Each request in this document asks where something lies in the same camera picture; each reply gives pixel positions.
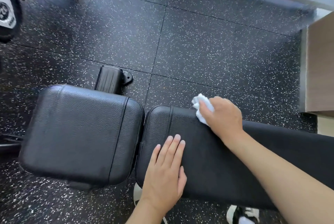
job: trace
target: hand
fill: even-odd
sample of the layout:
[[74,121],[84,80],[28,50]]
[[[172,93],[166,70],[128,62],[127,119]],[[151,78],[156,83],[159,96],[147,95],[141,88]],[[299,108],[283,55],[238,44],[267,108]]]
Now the hand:
[[161,218],[176,204],[183,193],[187,177],[181,165],[185,141],[176,134],[168,136],[164,146],[157,145],[148,165],[140,202],[150,204]]
[[199,102],[199,112],[201,112],[211,130],[228,147],[227,144],[230,139],[234,139],[244,132],[241,111],[228,99],[215,96],[209,100],[214,107],[214,112],[211,112],[202,101]]

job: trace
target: black leather bench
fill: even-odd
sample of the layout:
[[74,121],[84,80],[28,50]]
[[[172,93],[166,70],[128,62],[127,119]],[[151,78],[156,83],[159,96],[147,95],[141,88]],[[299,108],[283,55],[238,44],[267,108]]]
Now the black leather bench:
[[[44,89],[20,152],[36,175],[105,186],[127,179],[136,162],[143,185],[150,156],[168,135],[186,141],[184,197],[275,208],[244,164],[200,123],[195,110],[157,106],[146,116],[135,100],[69,85]],[[262,145],[334,189],[334,138],[244,121]]]

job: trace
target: person's left arm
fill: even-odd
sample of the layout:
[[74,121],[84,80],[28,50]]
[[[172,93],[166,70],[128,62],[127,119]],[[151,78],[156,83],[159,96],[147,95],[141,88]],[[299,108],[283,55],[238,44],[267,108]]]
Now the person's left arm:
[[157,145],[153,150],[142,196],[126,224],[160,224],[182,196],[187,177],[180,167],[185,147],[180,140],[178,134],[169,136],[162,148]]

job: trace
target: shoe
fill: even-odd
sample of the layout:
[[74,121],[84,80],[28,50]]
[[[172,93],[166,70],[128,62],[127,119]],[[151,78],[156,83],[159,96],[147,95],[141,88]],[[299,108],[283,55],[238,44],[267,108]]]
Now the shoe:
[[245,224],[252,222],[254,224],[259,224],[260,223],[259,217],[260,217],[259,209],[250,207],[239,207],[235,205],[231,205],[226,214],[226,219],[228,221],[228,224],[239,224],[240,218],[245,219],[244,222]]
[[[135,183],[135,187],[133,188],[133,203],[135,206],[138,204],[140,197],[142,196],[143,189],[139,187],[137,183]],[[166,218],[162,219],[161,224],[168,224]]]

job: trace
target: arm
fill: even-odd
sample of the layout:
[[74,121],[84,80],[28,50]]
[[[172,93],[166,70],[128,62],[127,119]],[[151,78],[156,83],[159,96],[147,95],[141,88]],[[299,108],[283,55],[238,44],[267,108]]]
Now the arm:
[[148,165],[140,201],[126,224],[160,224],[183,193],[187,177],[181,165],[185,141],[176,134],[157,145]]
[[332,189],[245,133],[241,112],[229,100],[215,97],[210,102],[214,112],[200,104],[208,125],[259,180],[288,223],[334,223]]

